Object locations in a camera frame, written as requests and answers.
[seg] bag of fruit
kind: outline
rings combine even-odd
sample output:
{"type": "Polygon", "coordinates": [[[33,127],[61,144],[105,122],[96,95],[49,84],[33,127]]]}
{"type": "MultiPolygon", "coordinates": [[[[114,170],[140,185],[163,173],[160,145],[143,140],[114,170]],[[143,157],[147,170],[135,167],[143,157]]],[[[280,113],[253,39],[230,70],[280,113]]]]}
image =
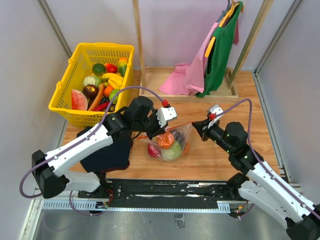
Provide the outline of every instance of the bag of fruit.
{"type": "Polygon", "coordinates": [[[138,139],[147,142],[147,155],[151,158],[159,158],[165,161],[173,161],[186,154],[190,149],[191,123],[166,129],[149,140],[146,134],[138,139]]]}

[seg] folded black fabric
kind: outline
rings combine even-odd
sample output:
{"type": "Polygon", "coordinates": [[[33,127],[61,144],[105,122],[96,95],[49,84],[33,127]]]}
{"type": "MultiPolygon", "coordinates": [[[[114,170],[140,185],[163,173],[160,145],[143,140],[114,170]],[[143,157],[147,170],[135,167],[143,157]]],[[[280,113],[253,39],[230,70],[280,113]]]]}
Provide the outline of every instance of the folded black fabric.
{"type": "MultiPolygon", "coordinates": [[[[92,127],[86,127],[76,136],[79,137],[89,131],[92,127]]],[[[124,170],[129,167],[129,155],[133,141],[124,138],[114,142],[110,146],[101,148],[80,161],[83,168],[89,172],[106,173],[114,170],[124,170]]]]}

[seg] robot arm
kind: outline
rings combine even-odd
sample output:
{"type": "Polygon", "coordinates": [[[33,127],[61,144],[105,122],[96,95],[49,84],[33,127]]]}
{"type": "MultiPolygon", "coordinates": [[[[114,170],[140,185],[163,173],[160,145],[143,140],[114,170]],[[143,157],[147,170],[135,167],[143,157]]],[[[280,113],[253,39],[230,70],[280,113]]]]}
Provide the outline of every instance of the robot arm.
{"type": "Polygon", "coordinates": [[[219,114],[223,114],[223,110],[215,105],[209,110],[206,120],[192,125],[203,141],[210,139],[225,150],[231,165],[241,172],[227,182],[234,198],[251,201],[270,214],[286,229],[292,240],[318,239],[320,219],[316,215],[320,214],[320,205],[296,192],[255,152],[260,161],[257,160],[247,144],[248,133],[240,122],[228,123],[225,130],[220,128],[219,118],[222,115],[219,114]]]}
{"type": "Polygon", "coordinates": [[[105,182],[103,177],[93,172],[72,172],[69,168],[101,148],[130,138],[132,132],[146,133],[150,139],[163,134],[168,122],[176,118],[177,113],[170,105],[156,110],[150,99],[139,96],[128,107],[108,114],[102,124],[97,123],[68,144],[46,154],[41,150],[34,152],[32,167],[54,158],[32,172],[43,197],[53,198],[63,191],[95,191],[105,182]]]}

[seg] wooden tabletop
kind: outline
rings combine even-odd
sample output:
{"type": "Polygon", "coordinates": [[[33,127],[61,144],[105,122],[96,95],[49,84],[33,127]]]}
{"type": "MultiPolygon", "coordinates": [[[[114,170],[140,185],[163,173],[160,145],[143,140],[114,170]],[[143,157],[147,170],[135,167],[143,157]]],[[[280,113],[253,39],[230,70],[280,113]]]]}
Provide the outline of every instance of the wooden tabletop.
{"type": "MultiPolygon", "coordinates": [[[[139,84],[139,72],[135,72],[134,83],[139,84]]],[[[249,71],[240,72],[236,87],[240,99],[252,100],[252,125],[251,142],[254,149],[260,153],[269,165],[279,173],[276,157],[273,151],[264,115],[258,99],[257,90],[249,71]]],[[[131,99],[138,96],[137,90],[131,91],[131,99]]],[[[219,103],[225,110],[232,103],[219,103]]],[[[207,116],[207,109],[212,103],[182,103],[171,104],[175,108],[178,119],[169,123],[170,127],[181,124],[202,121],[207,116]]],[[[155,108],[160,108],[160,102],[154,103],[155,108]]],[[[221,128],[225,128],[229,122],[240,122],[247,130],[249,116],[249,104],[243,103],[220,119],[221,128]]],[[[81,129],[69,124],[64,135],[63,144],[76,138],[81,129]]],[[[136,139],[130,154],[130,166],[126,170],[116,170],[107,173],[107,178],[126,179],[177,179],[177,180],[228,180],[237,171],[228,161],[228,154],[211,140],[203,142],[195,129],[192,129],[190,137],[190,151],[186,155],[174,161],[151,159],[147,157],[147,145],[136,139]]],[[[71,171],[85,172],[80,163],[74,165],[71,171]]]]}

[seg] plastic basket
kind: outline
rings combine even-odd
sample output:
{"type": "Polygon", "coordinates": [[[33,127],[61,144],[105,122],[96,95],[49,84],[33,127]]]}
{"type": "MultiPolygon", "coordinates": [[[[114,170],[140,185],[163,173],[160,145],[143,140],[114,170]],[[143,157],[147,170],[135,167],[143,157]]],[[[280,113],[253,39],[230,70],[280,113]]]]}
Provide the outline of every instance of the plastic basket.
{"type": "MultiPolygon", "coordinates": [[[[117,65],[120,58],[128,58],[128,64],[121,89],[133,83],[133,57],[135,48],[132,45],[97,42],[80,43],[69,59],[68,67],[62,80],[56,84],[56,89],[49,103],[52,112],[59,113],[71,124],[79,128],[94,126],[103,115],[102,111],[81,111],[72,109],[71,92],[76,89],[82,92],[84,78],[92,73],[96,63],[117,65]]],[[[115,111],[127,105],[130,91],[120,93],[115,111]]]]}

